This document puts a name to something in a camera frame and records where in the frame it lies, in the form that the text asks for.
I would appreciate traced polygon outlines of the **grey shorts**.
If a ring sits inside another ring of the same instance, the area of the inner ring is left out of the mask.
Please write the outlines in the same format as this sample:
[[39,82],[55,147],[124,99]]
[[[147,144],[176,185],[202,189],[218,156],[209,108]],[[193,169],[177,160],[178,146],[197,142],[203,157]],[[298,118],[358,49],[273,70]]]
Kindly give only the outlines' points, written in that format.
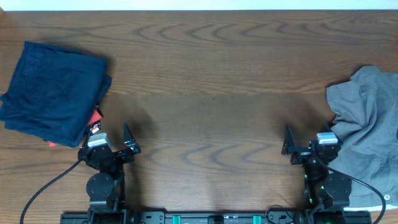
[[352,184],[350,210],[397,208],[397,74],[365,66],[326,89],[335,113],[331,130],[343,141],[330,167],[380,191]]

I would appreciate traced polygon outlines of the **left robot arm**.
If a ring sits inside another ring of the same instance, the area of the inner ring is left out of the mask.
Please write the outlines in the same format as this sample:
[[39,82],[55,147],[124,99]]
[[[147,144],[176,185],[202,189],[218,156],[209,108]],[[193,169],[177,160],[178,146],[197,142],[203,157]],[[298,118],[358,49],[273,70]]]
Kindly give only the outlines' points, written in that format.
[[86,192],[90,198],[88,224],[139,223],[136,212],[127,208],[124,165],[134,160],[141,148],[128,125],[123,124],[124,150],[113,151],[107,134],[89,133],[78,151],[78,159],[98,172],[90,177]]

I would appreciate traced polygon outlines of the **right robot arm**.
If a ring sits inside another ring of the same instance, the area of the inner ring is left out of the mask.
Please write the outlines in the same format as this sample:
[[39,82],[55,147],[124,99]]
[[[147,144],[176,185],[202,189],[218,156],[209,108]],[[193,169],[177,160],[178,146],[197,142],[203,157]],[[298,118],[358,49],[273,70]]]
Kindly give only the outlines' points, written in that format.
[[286,126],[281,154],[290,156],[292,165],[303,167],[307,202],[306,208],[292,217],[294,223],[346,223],[343,208],[349,205],[351,180],[327,168],[338,157],[341,145],[335,133],[326,128],[308,146],[299,147],[290,126]]

